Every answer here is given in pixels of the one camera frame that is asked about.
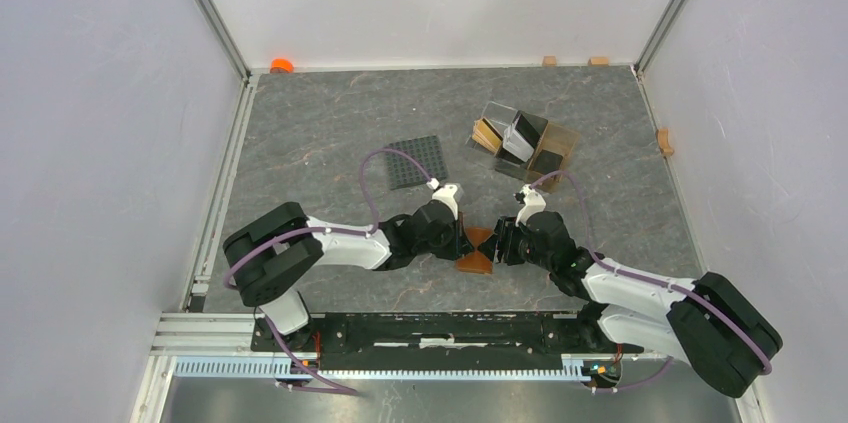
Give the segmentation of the brown leather card holder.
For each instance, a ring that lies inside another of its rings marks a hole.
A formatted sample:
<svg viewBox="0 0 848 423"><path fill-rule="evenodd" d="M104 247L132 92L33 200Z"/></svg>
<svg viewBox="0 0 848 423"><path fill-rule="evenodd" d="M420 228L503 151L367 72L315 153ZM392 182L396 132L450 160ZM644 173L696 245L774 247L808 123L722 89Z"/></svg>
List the brown leather card holder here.
<svg viewBox="0 0 848 423"><path fill-rule="evenodd" d="M456 261L456 270L469 274L490 275L493 272L493 263L478 250L478 247L492 235L493 231L489 228L467 227L466 236L472 244L473 252Z"/></svg>

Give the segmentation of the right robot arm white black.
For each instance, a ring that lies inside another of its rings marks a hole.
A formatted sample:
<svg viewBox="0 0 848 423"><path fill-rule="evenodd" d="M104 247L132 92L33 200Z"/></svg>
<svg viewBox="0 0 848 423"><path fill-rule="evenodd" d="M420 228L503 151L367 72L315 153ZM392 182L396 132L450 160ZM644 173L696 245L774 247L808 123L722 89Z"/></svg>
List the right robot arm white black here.
<svg viewBox="0 0 848 423"><path fill-rule="evenodd" d="M501 218L479 250L495 263L532 264L584 306L580 343L632 345L688 364L725 396L742 396L783 347L776 328L723 275L673 278L627 267L578 245L563 218L543 211Z"/></svg>

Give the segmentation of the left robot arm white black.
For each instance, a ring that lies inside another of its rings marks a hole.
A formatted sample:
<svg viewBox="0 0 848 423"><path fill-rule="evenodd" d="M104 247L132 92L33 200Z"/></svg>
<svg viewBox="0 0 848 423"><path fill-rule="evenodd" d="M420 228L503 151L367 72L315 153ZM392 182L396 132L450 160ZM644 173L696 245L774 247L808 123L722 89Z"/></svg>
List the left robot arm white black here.
<svg viewBox="0 0 848 423"><path fill-rule="evenodd" d="M224 285L238 292L244 306L260 309L274 324L278 340L297 351L314 337L310 313L296 288L311 269L394 271L420 255L456 260L473 250L458 212L437 200L412 214L380 221L374 229L325 222L287 202L225 240L229 269Z"/></svg>

